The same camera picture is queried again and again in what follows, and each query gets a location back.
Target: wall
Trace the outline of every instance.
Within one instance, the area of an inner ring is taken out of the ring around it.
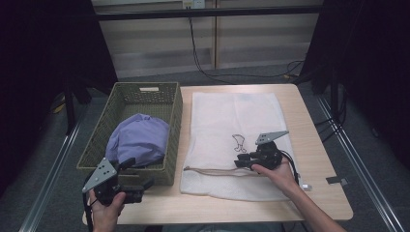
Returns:
[[[96,13],[182,9],[182,1],[95,0]],[[207,0],[206,8],[321,5],[320,0]],[[202,69],[287,64],[305,59],[317,14],[192,19]],[[196,70],[187,18],[102,21],[118,77]]]

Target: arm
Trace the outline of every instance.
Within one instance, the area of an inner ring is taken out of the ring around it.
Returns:
[[[124,199],[126,194],[119,192],[114,196],[111,205],[104,206],[99,201],[96,201],[93,205],[93,221],[94,232],[113,232],[117,225],[118,217],[121,215],[121,211],[124,209]],[[90,190],[90,202],[94,202],[97,199],[94,190]]]
[[[293,201],[313,231],[345,231],[296,184],[287,160],[283,159],[281,165],[275,170],[269,170],[258,164],[254,164],[252,169],[269,177],[283,194]]]

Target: power outlet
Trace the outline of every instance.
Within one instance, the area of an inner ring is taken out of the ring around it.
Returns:
[[[183,0],[182,1],[182,9],[193,9],[193,1],[192,0]]]
[[[193,0],[194,9],[205,9],[205,0]]]

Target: metal rail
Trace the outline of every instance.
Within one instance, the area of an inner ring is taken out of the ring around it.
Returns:
[[[332,119],[331,108],[326,100],[323,97],[318,97],[318,101],[326,117],[329,120]],[[370,196],[374,206],[376,207],[382,219],[385,221],[387,227],[389,228],[389,231],[404,232],[405,230],[398,220],[398,217],[395,215],[394,209],[371,177],[359,153],[356,151],[346,132],[342,127],[338,127],[337,124],[335,124],[335,122],[333,122],[332,120],[330,121],[330,123],[332,124],[332,129],[336,133],[340,145],[343,147],[347,157],[350,159],[359,178],[365,186],[367,194]]]
[[[39,225],[39,222],[43,216],[45,207],[48,203],[48,200],[51,197],[52,191],[57,183],[58,177],[61,170],[63,169],[64,163],[67,159],[67,156],[70,152],[70,149],[75,142],[76,136],[78,135],[81,122],[85,116],[87,110],[87,105],[83,106],[80,113],[79,119],[72,130],[72,133],[66,135],[66,138],[61,146],[61,149],[57,155],[55,162],[53,163],[45,181],[42,189],[39,192],[35,202],[33,203],[29,213],[27,214],[25,220],[23,221],[19,232],[34,232]]]
[[[293,7],[269,7],[269,8],[217,8],[195,10],[167,10],[149,12],[107,12],[98,14],[74,14],[74,15],[46,15],[50,19],[64,19],[69,21],[107,21],[107,20],[130,20],[130,19],[154,19],[175,17],[206,17],[206,16],[239,16],[239,15],[298,15],[331,13],[347,9],[347,7],[334,6],[293,6]]]

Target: human hand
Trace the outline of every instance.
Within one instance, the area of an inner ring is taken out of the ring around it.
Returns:
[[[90,202],[97,200],[94,190],[90,190]],[[111,205],[104,206],[99,201],[94,202],[92,205],[94,231],[98,232],[112,232],[117,225],[118,217],[121,215],[121,211],[124,209],[123,202],[126,198],[124,192],[119,192],[114,196]]]
[[[281,164],[274,170],[270,170],[262,165],[254,164],[252,169],[256,172],[267,176],[271,181],[285,194],[289,196],[289,193],[299,188],[295,182],[295,177],[292,174],[289,166],[289,160],[282,158]]]

